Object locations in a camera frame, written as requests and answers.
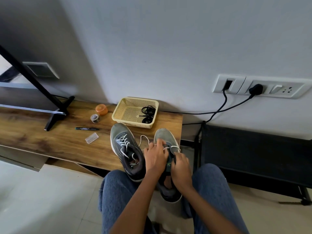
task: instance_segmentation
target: black cord in basket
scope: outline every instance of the black cord in basket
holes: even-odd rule
[[[141,109],[141,112],[145,115],[142,115],[140,117],[145,117],[142,120],[142,123],[146,123],[146,124],[150,124],[153,122],[153,118],[156,112],[156,108],[154,108],[153,106],[147,106],[147,107],[143,107]]]

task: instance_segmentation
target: marker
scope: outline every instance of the marker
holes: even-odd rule
[[[99,130],[97,128],[85,128],[85,127],[76,127],[76,130]]]

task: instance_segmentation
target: floor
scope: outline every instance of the floor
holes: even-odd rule
[[[0,162],[0,233],[100,233],[97,197],[101,181],[49,165],[37,173]],[[250,233],[312,233],[312,206],[280,205],[277,201],[297,199],[230,187]],[[169,205],[155,192],[149,217],[170,232],[193,233],[192,220],[180,218],[178,210],[179,204]]]

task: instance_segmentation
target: person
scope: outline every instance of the person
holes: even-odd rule
[[[157,140],[144,149],[146,174],[135,183],[127,174],[114,170],[104,178],[99,191],[102,233],[156,233],[147,217],[149,204],[158,179],[166,166],[166,142]],[[184,210],[193,217],[195,233],[248,233],[230,188],[221,170],[213,164],[201,166],[193,175],[189,160],[175,153],[171,163],[171,179],[183,195]]]

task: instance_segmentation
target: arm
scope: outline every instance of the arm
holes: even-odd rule
[[[179,192],[189,201],[195,212],[212,234],[242,234],[234,224],[204,200],[192,185],[188,158],[175,153],[176,164],[171,162],[171,177]]]
[[[158,179],[166,167],[169,155],[167,149],[163,150],[163,144],[165,144],[165,142],[158,139],[157,146],[150,143],[149,148],[144,149],[146,164],[145,177],[121,215],[112,226],[110,234],[143,233],[149,204]]]

